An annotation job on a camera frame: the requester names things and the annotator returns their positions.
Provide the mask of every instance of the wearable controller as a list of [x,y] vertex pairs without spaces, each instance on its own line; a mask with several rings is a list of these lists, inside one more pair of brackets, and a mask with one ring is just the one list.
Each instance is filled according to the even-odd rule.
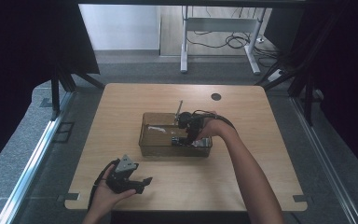
[[94,185],[91,189],[89,196],[89,206],[91,207],[92,198],[94,197],[95,190],[97,190],[98,185],[101,180],[103,180],[103,175],[106,170],[114,164],[115,167],[112,169],[108,177],[106,178],[106,185],[114,192],[121,193],[128,189],[135,189],[137,194],[142,194],[146,186],[150,184],[153,177],[148,177],[143,181],[132,181],[130,176],[133,171],[136,170],[139,166],[138,163],[134,163],[127,155],[124,155],[123,158],[111,161],[107,166],[101,171],[98,178],[95,180]]
[[202,110],[196,110],[192,114],[189,112],[183,112],[176,117],[179,129],[186,129],[187,139],[185,144],[191,145],[196,140],[200,131],[204,127],[204,120],[206,118],[221,119],[228,125],[234,128],[234,125],[226,118],[216,115],[214,113]]

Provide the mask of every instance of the person's right arm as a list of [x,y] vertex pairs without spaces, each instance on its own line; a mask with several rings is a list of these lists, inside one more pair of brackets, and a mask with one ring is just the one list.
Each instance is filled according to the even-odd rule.
[[220,136],[226,143],[235,176],[252,223],[284,223],[282,209],[255,158],[235,129],[219,119],[208,119],[198,139]]

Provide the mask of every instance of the black curtain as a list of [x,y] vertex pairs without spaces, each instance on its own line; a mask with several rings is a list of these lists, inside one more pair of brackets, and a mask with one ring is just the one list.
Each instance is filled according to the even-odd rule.
[[358,158],[358,1],[350,1],[311,69],[323,112]]
[[78,5],[0,1],[0,152],[27,111],[34,87],[58,68],[99,74]]

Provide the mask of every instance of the aluminum rail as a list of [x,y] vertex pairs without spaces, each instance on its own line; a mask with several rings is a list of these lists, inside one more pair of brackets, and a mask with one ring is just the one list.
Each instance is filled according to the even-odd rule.
[[316,154],[316,157],[318,158],[320,164],[322,165],[324,169],[324,173],[326,174],[327,179],[330,182],[330,185],[333,191],[335,192],[339,203],[341,204],[342,210],[344,211],[345,215],[348,218],[348,221],[351,224],[358,224],[358,212],[356,206],[353,203],[353,200],[351,199],[351,196],[349,195],[345,186],[342,184],[342,181],[339,178],[332,162],[328,158],[328,155],[324,150],[324,147],[321,141],[319,140],[318,135],[316,134],[315,130],[311,126],[309,126],[309,124],[305,120],[303,116],[303,108],[300,102],[298,101],[298,99],[295,99],[293,97],[290,98],[290,100],[293,106],[295,107],[301,125],[303,126],[304,131],[306,132],[307,137],[309,138],[310,143],[312,144],[312,148]]
[[46,154],[48,146],[66,113],[66,107],[68,106],[72,95],[73,94],[71,92],[67,92],[63,96],[60,115],[55,120],[48,122],[48,126],[39,139],[39,142],[37,143],[31,158],[28,160],[19,181],[7,199],[7,203],[0,214],[0,224],[11,223],[19,211],[20,205],[25,198],[28,188],[31,186],[32,180],[34,179],[37,169]]

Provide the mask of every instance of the metal frame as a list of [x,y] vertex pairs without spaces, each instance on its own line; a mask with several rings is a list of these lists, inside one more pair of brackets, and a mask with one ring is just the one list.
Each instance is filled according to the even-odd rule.
[[319,140],[319,137],[316,134],[315,130],[312,128],[312,126],[309,125],[307,120],[302,115],[304,111],[300,102],[298,101],[298,99],[295,99],[293,97],[291,97],[290,100],[295,107],[300,123],[303,126],[304,131],[306,132],[307,137],[310,140],[310,143],[312,144],[312,148],[316,154],[316,157],[322,165],[324,173],[326,174],[327,179],[329,180],[330,185],[335,192],[339,203],[341,204],[342,210],[344,211],[345,215],[348,218],[348,221],[351,224],[357,224],[358,212],[356,206],[353,203],[353,200],[351,199],[351,196],[342,184],[341,179],[339,178],[336,169],[328,158],[328,155],[324,150],[324,147]]
[[7,203],[5,204],[5,207],[0,214],[0,223],[11,223],[19,211],[20,205],[25,198],[28,188],[31,186],[39,164],[43,160],[53,135],[57,131],[60,122],[65,115],[66,108],[70,99],[72,98],[72,95],[73,94],[71,92],[67,92],[63,96],[61,102],[61,113],[55,120],[51,120],[48,123],[48,126],[43,132],[31,158],[28,160],[28,163],[19,178],[19,181],[7,199]]
[[246,55],[255,75],[260,75],[260,69],[253,55],[255,41],[260,32],[266,9],[263,7],[256,19],[232,19],[232,18],[189,18],[188,6],[185,7],[183,19],[183,40],[180,60],[181,73],[187,72],[187,31],[211,31],[211,32],[245,32],[252,33],[249,46],[245,46]]

